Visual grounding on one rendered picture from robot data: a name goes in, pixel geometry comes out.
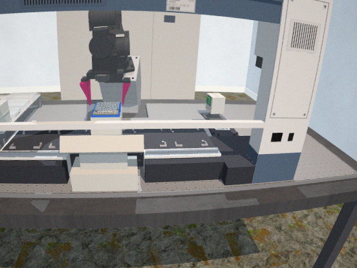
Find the dark grey rectangular plate with label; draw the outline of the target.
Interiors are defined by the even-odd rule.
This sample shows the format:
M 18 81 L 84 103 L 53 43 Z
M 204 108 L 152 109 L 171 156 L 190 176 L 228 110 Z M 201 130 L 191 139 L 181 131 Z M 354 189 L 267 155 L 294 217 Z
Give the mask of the dark grey rectangular plate with label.
M 209 131 L 214 136 L 239 136 L 234 128 L 209 128 Z M 235 135 L 236 134 L 236 135 Z

